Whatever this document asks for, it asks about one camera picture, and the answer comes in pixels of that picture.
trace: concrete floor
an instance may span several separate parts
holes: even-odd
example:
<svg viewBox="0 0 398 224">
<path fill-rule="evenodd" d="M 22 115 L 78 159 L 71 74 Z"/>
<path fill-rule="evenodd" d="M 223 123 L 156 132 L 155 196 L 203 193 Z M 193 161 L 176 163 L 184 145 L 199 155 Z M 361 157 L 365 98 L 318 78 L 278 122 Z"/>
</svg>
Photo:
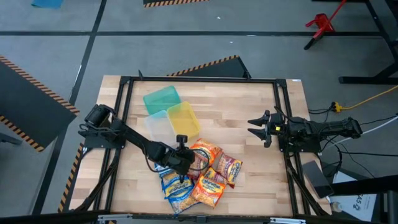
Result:
<svg viewBox="0 0 398 224">
<path fill-rule="evenodd" d="M 100 0 L 65 1 L 59 10 L 39 9 L 31 1 L 0 0 L 0 31 L 91 31 Z M 392 39 L 396 21 L 384 1 L 372 1 Z M 140 1 L 112 0 L 106 4 L 99 31 L 309 31 L 304 24 L 316 13 L 331 14 L 337 3 L 311 0 L 211 0 L 178 6 L 144 9 Z M 364 4 L 349 3 L 336 16 L 338 31 L 377 31 Z M 391 86 L 341 85 L 339 76 L 373 76 L 393 59 L 380 37 L 324 37 L 309 51 L 302 48 L 308 37 L 246 36 L 112 36 L 97 37 L 78 94 L 81 110 L 69 126 L 44 213 L 57 211 L 78 143 L 78 124 L 96 101 L 103 75 L 163 76 L 229 55 L 240 55 L 256 78 L 298 78 L 303 81 L 308 107 L 326 108 L 332 101 L 352 105 Z M 42 83 L 68 98 L 87 45 L 88 36 L 1 36 L 0 54 Z M 398 91 L 341 114 L 329 121 L 352 116 L 360 122 L 398 112 Z M 311 116 L 323 121 L 324 115 Z M 377 126 L 370 124 L 364 130 Z M 350 151 L 397 154 L 395 122 L 345 146 Z M 10 133 L 3 125 L 0 131 Z M 38 154 L 26 144 L 0 145 L 0 217 L 31 212 L 52 148 Z M 376 177 L 397 174 L 396 159 L 355 156 Z M 327 150 L 322 160 L 335 162 L 338 154 Z M 369 177 L 348 156 L 343 168 Z"/>
</svg>

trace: clear plastic container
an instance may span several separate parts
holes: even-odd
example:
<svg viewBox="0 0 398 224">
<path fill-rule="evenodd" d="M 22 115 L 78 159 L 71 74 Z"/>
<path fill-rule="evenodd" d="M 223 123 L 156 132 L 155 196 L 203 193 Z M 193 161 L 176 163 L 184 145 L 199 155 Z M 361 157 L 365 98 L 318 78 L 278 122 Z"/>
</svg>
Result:
<svg viewBox="0 0 398 224">
<path fill-rule="evenodd" d="M 144 122 L 153 141 L 161 141 L 169 146 L 177 145 L 176 134 L 165 110 L 146 117 Z"/>
<path fill-rule="evenodd" d="M 184 134 L 189 139 L 199 134 L 199 122 L 188 102 L 170 107 L 167 109 L 167 115 L 175 134 Z"/>
<path fill-rule="evenodd" d="M 145 107 L 149 114 L 155 114 L 162 110 L 181 103 L 180 96 L 174 86 L 168 86 L 156 92 L 144 96 Z"/>
</svg>

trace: yellow and black hazard tape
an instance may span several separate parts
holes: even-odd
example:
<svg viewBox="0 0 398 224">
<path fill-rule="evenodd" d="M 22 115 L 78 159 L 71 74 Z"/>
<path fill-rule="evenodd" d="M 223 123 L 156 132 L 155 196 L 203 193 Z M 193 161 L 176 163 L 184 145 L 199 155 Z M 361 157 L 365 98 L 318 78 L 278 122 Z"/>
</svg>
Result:
<svg viewBox="0 0 398 224">
<path fill-rule="evenodd" d="M 69 174 L 69 177 L 67 180 L 67 185 L 65 186 L 65 190 L 63 191 L 63 194 L 61 197 L 60 205 L 58 206 L 58 213 L 62 213 L 65 209 L 65 203 L 67 201 L 67 198 L 68 198 L 68 195 L 70 192 L 70 186 L 71 186 L 74 178 L 76 178 L 76 176 L 77 176 L 76 170 L 77 170 L 78 164 L 80 162 L 80 158 L 83 155 L 83 147 L 84 147 L 84 144 L 80 143 L 79 148 L 77 149 L 75 160 L 73 161 L 73 164 L 72 164 L 72 169 L 70 169 L 70 174 Z"/>
<path fill-rule="evenodd" d="M 25 132 L 23 132 L 21 129 L 19 129 L 15 124 L 12 124 L 7 118 L 5 118 L 3 115 L 0 115 L 0 122 L 4 123 L 11 131 L 16 133 L 19 137 L 21 137 L 24 141 L 26 141 L 30 146 L 32 146 L 34 149 L 36 149 L 37 152 L 41 152 L 44 150 L 44 147 L 39 145 L 37 142 L 35 142 L 33 139 L 31 139 Z"/>
<path fill-rule="evenodd" d="M 201 69 L 201 68 L 209 67 L 211 65 L 216 65 L 218 63 L 225 62 L 225 61 L 228 61 L 228 60 L 231 60 L 231 59 L 234 59 L 234 58 L 239 58 L 239 56 L 238 55 L 234 55 L 234 56 L 225 57 L 225 58 L 222 58 L 222 59 L 215 60 L 213 62 L 204 63 L 203 65 L 199 65 L 199 66 L 196 66 L 196 67 L 193 67 L 193 68 L 188 68 L 188 69 L 185 69 L 185 70 L 181 70 L 179 72 L 174 72 L 174 73 L 168 74 L 166 76 L 168 76 L 168 77 L 176 77 L 176 76 L 188 73 L 188 72 L 192 72 L 194 70 L 198 70 L 198 69 Z"/>
<path fill-rule="evenodd" d="M 55 101 L 60 103 L 63 107 L 70 110 L 70 112 L 72 112 L 76 116 L 79 115 L 80 111 L 78 109 L 76 109 L 75 106 L 71 105 L 67 100 L 64 100 L 61 96 L 54 93 L 52 90 L 50 90 L 45 85 L 43 85 L 41 82 L 39 82 L 38 80 L 36 80 L 32 76 L 30 76 L 27 72 L 23 71 L 23 69 L 19 68 L 17 65 L 14 65 L 12 62 L 10 62 L 8 59 L 6 59 L 2 55 L 0 55 L 0 62 L 4 63 L 9 68 L 13 69 L 16 73 L 18 73 L 20 76 L 25 78 L 31 84 L 35 85 L 38 89 L 42 90 L 49 97 L 53 98 Z"/>
<path fill-rule="evenodd" d="M 176 4 L 186 4 L 192 2 L 204 2 L 209 0 L 170 0 L 170 1 L 158 1 L 144 4 L 144 7 L 157 7 L 157 6 L 171 6 Z"/>
</svg>

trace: wooden tabletop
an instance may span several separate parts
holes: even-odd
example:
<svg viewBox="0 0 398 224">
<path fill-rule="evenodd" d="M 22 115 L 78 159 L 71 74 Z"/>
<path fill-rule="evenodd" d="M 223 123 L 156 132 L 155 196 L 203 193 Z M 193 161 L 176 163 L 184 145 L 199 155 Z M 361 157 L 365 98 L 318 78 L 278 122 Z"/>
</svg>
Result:
<svg viewBox="0 0 398 224">
<path fill-rule="evenodd" d="M 97 104 L 114 106 L 119 80 L 120 76 L 104 76 Z M 309 119 L 301 81 L 287 80 L 287 84 L 293 115 Z M 261 117 L 265 110 L 275 113 L 272 85 L 134 82 L 127 120 L 132 129 L 150 138 L 144 124 L 148 113 L 142 97 L 170 85 L 174 85 L 182 101 L 191 104 L 201 126 L 200 134 L 190 139 L 188 145 L 192 145 L 198 138 L 204 138 L 222 147 L 227 155 L 243 161 L 235 189 L 227 187 L 215 209 L 199 204 L 183 214 L 292 216 L 286 169 L 277 139 L 273 137 L 271 147 L 266 149 L 260 139 L 247 131 L 247 128 L 256 128 L 248 124 L 247 120 Z M 125 97 L 124 95 L 121 105 L 124 104 Z M 97 184 L 103 154 L 103 149 L 95 149 L 82 160 L 70 209 L 79 206 Z M 311 153 L 300 155 L 303 163 L 312 160 L 318 162 Z M 308 181 L 306 185 L 317 199 Z M 100 208 L 104 207 L 107 188 L 106 185 Z M 295 192 L 302 213 L 302 200 L 297 186 Z M 325 199 L 318 201 L 325 211 L 331 213 Z M 158 174 L 148 169 L 141 150 L 129 142 L 121 153 L 111 211 L 173 213 L 168 201 L 164 200 Z"/>
</svg>

